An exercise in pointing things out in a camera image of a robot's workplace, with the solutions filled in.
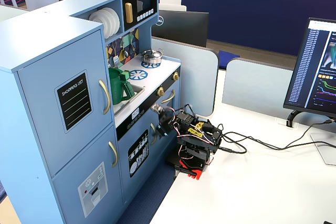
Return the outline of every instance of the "silver pot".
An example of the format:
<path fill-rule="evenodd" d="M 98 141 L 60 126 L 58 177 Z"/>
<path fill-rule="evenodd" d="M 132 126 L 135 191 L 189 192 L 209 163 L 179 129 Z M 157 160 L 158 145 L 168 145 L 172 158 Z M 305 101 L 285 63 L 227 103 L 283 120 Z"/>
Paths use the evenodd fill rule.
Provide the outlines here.
<path fill-rule="evenodd" d="M 159 49 L 157 50 L 146 50 L 141 54 L 143 57 L 143 62 L 149 63 L 149 64 L 158 64 L 161 63 L 162 61 L 162 56 L 163 56 L 163 50 Z"/>

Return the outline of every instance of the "blue wall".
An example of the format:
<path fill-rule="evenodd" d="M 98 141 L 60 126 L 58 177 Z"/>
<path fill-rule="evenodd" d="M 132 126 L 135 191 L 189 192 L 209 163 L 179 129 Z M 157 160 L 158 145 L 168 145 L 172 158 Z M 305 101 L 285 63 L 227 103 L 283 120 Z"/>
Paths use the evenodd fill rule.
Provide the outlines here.
<path fill-rule="evenodd" d="M 182 0 L 209 12 L 212 40 L 298 55 L 309 17 L 336 19 L 336 0 Z"/>

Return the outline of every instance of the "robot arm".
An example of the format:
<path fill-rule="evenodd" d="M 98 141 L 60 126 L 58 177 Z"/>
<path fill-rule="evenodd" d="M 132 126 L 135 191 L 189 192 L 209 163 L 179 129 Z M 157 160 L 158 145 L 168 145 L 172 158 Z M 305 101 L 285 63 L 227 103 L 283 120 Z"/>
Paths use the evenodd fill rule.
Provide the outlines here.
<path fill-rule="evenodd" d="M 215 154 L 222 142 L 222 131 L 182 109 L 176 114 L 170 107 L 154 104 L 152 110 L 159 114 L 156 129 L 161 135 L 177 132 L 177 143 L 181 145 L 178 153 L 180 167 L 175 169 L 199 179 L 205 165 L 210 162 L 210 154 Z"/>

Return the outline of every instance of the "stove burner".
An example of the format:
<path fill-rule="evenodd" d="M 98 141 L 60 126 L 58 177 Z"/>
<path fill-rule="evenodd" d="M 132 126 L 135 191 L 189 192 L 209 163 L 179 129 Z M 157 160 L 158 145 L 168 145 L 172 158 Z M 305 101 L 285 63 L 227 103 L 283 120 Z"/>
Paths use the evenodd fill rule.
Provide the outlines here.
<path fill-rule="evenodd" d="M 144 70 L 132 70 L 130 71 L 130 79 L 134 81 L 139 81 L 147 78 L 148 73 Z"/>
<path fill-rule="evenodd" d="M 152 63 L 141 62 L 141 66 L 143 66 L 144 68 L 157 68 L 160 65 L 161 63 L 152 64 Z"/>

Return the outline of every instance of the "cabinet door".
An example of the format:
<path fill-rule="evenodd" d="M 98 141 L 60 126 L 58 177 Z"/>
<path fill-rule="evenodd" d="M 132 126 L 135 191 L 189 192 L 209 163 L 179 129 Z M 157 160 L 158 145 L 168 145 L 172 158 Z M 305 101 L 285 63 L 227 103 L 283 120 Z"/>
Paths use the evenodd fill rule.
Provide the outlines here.
<path fill-rule="evenodd" d="M 97 31 L 18 72 L 51 176 L 112 122 Z"/>
<path fill-rule="evenodd" d="M 166 91 L 165 96 L 156 102 L 161 101 L 172 95 L 172 90 L 176 89 L 175 98 L 171 100 L 170 105 L 175 104 L 177 109 L 179 105 L 179 87 L 178 81 Z M 166 137 L 160 136 L 155 132 L 159 124 L 159 116 L 151 109 L 148 109 L 135 125 L 118 141 L 120 156 L 122 196 L 124 202 L 130 200 L 139 190 L 140 186 L 147 180 L 150 173 L 154 170 L 156 163 L 162 158 L 162 153 L 171 141 L 175 140 L 176 134 L 172 132 Z"/>
<path fill-rule="evenodd" d="M 114 223 L 122 210 L 114 127 L 105 131 L 54 179 L 67 224 Z"/>

